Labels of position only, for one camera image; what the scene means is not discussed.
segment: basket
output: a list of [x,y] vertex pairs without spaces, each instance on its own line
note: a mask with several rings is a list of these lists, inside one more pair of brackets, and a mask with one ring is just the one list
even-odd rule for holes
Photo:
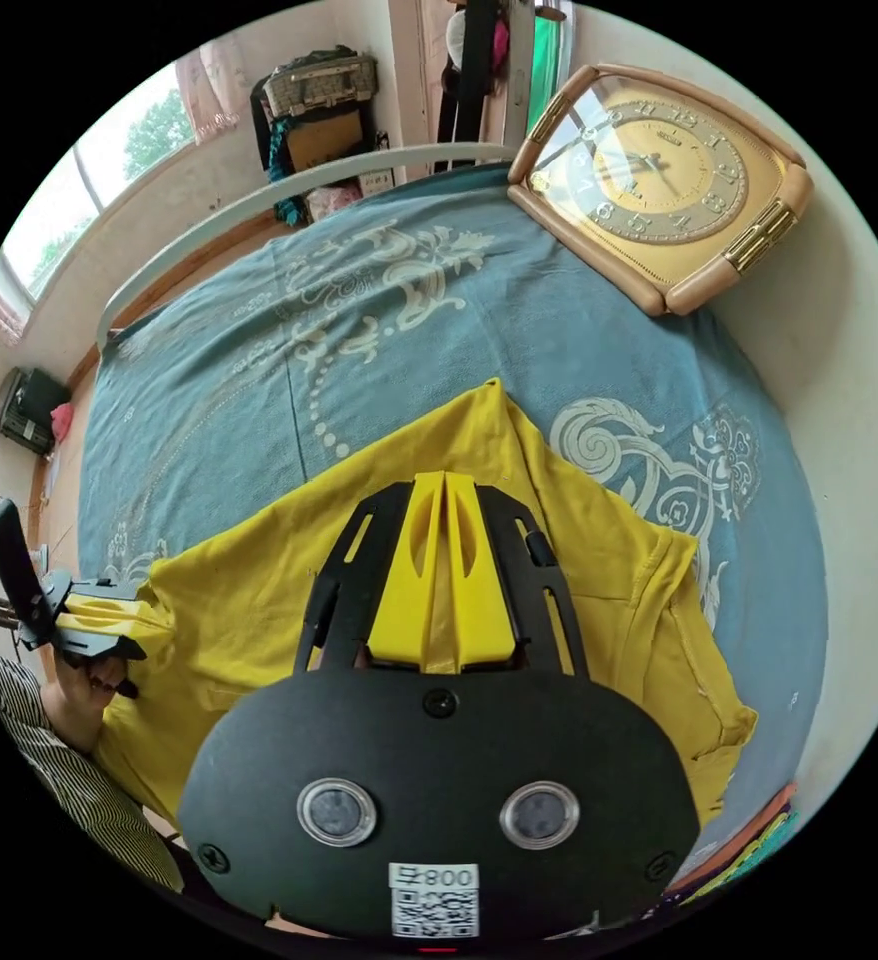
[[293,61],[276,70],[264,86],[269,108],[277,118],[298,117],[317,107],[371,100],[376,90],[376,61],[360,55],[311,63]]

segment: person's hand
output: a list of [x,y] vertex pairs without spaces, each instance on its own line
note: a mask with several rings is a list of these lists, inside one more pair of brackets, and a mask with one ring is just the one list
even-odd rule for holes
[[116,695],[116,687],[126,677],[126,662],[119,657],[106,657],[70,667],[57,650],[55,661],[56,682],[62,698],[79,714],[101,714]]

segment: yellow shirt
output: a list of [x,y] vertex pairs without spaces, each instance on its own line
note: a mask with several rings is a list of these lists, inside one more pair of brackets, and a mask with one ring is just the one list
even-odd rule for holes
[[[646,522],[554,454],[497,380],[233,529],[157,561],[139,599],[171,613],[174,639],[130,663],[140,694],[106,711],[99,764],[174,824],[216,721],[239,697],[292,672],[314,574],[358,502],[443,470],[497,486],[531,510],[568,582],[591,679],[659,723],[682,758],[700,822],[715,817],[756,714],[736,696],[702,615],[691,569],[696,541]],[[441,645],[430,669],[449,669]]]

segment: tree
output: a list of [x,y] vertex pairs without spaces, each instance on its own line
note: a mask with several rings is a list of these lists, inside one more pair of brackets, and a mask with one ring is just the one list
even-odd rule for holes
[[132,182],[193,138],[182,97],[178,90],[170,90],[165,100],[154,103],[142,119],[129,128],[123,167],[126,179]]
[[76,238],[92,223],[92,217],[86,217],[80,220],[72,229],[60,234],[55,240],[50,240],[39,254],[39,262],[32,271],[32,277],[29,280],[29,286],[32,287],[47,270],[52,269],[65,254],[65,252],[76,242]]

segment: window frame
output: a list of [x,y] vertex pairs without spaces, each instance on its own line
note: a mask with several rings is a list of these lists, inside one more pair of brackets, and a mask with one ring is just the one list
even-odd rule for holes
[[[147,77],[142,82],[143,83],[148,82],[148,80],[150,80],[152,76],[155,76],[155,74],[152,74],[150,77]],[[96,123],[99,123],[99,121],[102,120],[103,117],[100,117],[98,120],[96,120],[95,123],[92,124],[92,126],[94,127]],[[57,274],[71,259],[71,254],[75,249],[76,245],[78,244],[78,242],[80,241],[80,239],[84,237],[90,230],[95,229],[95,227],[102,222],[104,217],[107,217],[113,210],[116,210],[120,206],[122,206],[122,204],[125,203],[126,200],[132,194],[134,194],[139,189],[144,187],[153,178],[153,176],[155,176],[160,170],[164,169],[175,158],[178,158],[184,152],[191,150],[196,146],[196,143],[194,141],[191,141],[188,143],[184,143],[182,144],[182,146],[176,147],[175,149],[171,150],[161,160],[154,163],[148,170],[144,171],[138,177],[136,177],[135,180],[132,180],[130,183],[126,184],[125,188],[119,193],[119,195],[111,203],[104,204],[98,192],[96,191],[96,188],[93,184],[89,171],[86,168],[85,162],[83,161],[82,152],[79,150],[79,140],[73,143],[73,145],[69,148],[69,150],[67,150],[63,154],[63,157],[68,156],[69,154],[72,155],[72,159],[76,165],[76,170],[78,171],[79,179],[82,182],[83,189],[86,191],[87,196],[92,201],[92,205],[95,208],[96,213],[93,216],[92,220],[89,222],[89,224],[86,226],[85,230],[83,230],[82,233],[76,237],[75,241],[73,241],[69,249],[60,257],[59,262],[56,264],[55,268],[52,271],[50,271],[49,276],[46,278],[45,283],[43,284],[42,288],[38,291],[38,293],[33,295],[33,293],[29,290],[29,287],[26,284],[26,281],[19,276],[18,272],[10,263],[9,258],[6,255],[5,241],[3,241],[3,244],[0,247],[0,276],[3,278],[6,284],[11,286],[16,291],[16,293],[21,298],[22,303],[28,307],[26,316],[23,317],[23,326],[22,326],[23,333],[28,327],[29,322],[32,319],[33,314],[35,313],[37,306],[43,302],[43,300],[46,297],[47,291],[50,290],[51,287],[54,285],[54,281],[56,280]]]

